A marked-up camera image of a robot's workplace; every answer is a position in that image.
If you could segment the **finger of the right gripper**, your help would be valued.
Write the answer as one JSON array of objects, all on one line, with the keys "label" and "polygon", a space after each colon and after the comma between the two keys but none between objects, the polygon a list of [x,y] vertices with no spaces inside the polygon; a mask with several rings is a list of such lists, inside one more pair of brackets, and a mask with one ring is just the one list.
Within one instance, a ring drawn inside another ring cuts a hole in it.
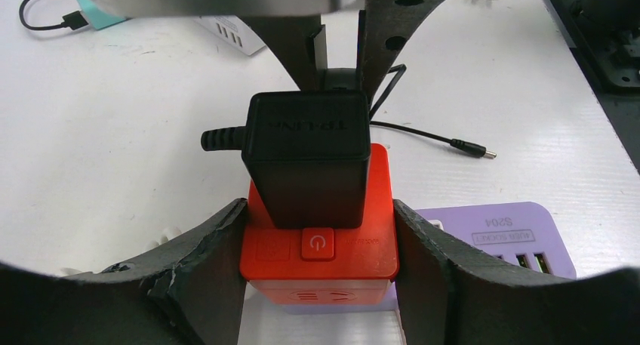
[{"label": "finger of the right gripper", "polygon": [[358,14],[356,73],[369,100],[420,24],[444,1],[365,0]]}]

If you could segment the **red cube socket adapter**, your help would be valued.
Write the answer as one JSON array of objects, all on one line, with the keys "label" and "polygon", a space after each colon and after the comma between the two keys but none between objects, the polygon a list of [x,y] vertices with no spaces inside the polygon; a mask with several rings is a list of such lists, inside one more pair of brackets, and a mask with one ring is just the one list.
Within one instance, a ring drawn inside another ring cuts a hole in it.
[{"label": "red cube socket adapter", "polygon": [[371,146],[363,223],[355,229],[277,229],[250,186],[239,269],[280,305],[381,302],[399,270],[386,148]]}]

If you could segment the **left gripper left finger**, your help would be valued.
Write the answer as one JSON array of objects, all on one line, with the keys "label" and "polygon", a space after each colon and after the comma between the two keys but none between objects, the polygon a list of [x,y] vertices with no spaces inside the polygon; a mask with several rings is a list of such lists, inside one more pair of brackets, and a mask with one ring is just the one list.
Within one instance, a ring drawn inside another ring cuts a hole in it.
[{"label": "left gripper left finger", "polygon": [[100,273],[1,266],[3,344],[235,344],[248,203]]}]

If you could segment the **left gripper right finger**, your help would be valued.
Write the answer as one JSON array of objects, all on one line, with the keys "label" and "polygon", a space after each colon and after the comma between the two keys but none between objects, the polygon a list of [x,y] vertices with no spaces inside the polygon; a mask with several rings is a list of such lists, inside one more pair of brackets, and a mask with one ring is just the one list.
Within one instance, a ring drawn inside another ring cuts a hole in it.
[{"label": "left gripper right finger", "polygon": [[409,344],[637,344],[639,271],[585,279],[527,270],[393,202],[402,330]]}]

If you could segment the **purple power strip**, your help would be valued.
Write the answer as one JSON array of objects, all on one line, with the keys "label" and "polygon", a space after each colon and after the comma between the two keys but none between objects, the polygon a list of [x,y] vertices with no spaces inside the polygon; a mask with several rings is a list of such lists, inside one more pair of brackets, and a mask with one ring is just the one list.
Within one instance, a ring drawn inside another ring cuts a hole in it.
[{"label": "purple power strip", "polygon": [[535,202],[426,208],[417,213],[501,260],[566,279],[577,277],[552,215]]}]

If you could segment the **small white power strip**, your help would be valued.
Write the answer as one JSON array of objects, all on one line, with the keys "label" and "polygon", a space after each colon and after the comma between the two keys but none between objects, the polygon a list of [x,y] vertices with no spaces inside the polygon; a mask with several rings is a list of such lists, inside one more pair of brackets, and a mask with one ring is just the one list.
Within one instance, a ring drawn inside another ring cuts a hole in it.
[{"label": "small white power strip", "polygon": [[236,16],[198,16],[194,21],[247,56],[266,47],[262,39]]}]

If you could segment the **black plug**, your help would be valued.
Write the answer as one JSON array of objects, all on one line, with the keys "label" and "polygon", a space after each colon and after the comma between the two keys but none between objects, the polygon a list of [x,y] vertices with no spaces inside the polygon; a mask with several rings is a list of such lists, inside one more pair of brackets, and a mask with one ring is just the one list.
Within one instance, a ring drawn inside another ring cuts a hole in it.
[{"label": "black plug", "polygon": [[275,227],[355,229],[365,215],[374,116],[404,75],[374,102],[355,89],[255,94],[244,125],[203,132],[206,152],[238,150]]}]

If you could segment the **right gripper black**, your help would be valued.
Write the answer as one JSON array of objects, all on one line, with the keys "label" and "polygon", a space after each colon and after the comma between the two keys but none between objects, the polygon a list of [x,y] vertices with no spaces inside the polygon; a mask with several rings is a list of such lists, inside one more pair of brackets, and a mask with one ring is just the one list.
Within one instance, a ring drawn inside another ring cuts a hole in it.
[{"label": "right gripper black", "polygon": [[108,13],[124,17],[242,17],[300,90],[320,91],[328,61],[325,25],[317,14],[342,10],[356,0],[91,1]]}]

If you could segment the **black mounting base plate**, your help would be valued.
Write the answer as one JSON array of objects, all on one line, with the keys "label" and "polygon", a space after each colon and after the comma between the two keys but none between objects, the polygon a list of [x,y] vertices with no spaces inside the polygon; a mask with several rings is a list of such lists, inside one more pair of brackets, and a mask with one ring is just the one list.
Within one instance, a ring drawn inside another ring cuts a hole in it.
[{"label": "black mounting base plate", "polygon": [[544,0],[634,166],[639,166],[639,0]]}]

